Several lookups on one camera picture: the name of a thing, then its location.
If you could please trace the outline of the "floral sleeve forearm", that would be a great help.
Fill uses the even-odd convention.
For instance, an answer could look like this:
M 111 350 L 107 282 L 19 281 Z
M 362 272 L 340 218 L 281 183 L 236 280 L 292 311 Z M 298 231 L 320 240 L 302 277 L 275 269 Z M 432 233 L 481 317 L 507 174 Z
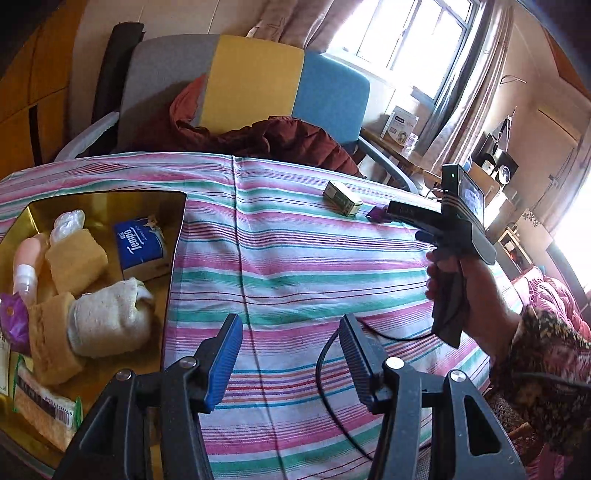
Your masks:
M 491 380 L 552 451 L 579 450 L 590 431 L 590 341 L 554 312 L 523 309 Z

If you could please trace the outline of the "person's right hand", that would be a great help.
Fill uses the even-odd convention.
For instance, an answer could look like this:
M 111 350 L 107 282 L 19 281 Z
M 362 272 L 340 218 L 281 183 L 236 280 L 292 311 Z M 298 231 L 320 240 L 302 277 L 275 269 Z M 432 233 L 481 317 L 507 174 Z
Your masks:
M 466 280 L 469 317 L 464 332 L 497 363 L 504 360 L 521 322 L 521 316 L 510 310 L 500 294 L 489 267 L 479 258 L 454 256 L 443 259 L 437 250 L 426 254 L 429 261 L 426 297 L 436 300 L 441 290 L 443 273 L 453 273 L 461 265 Z

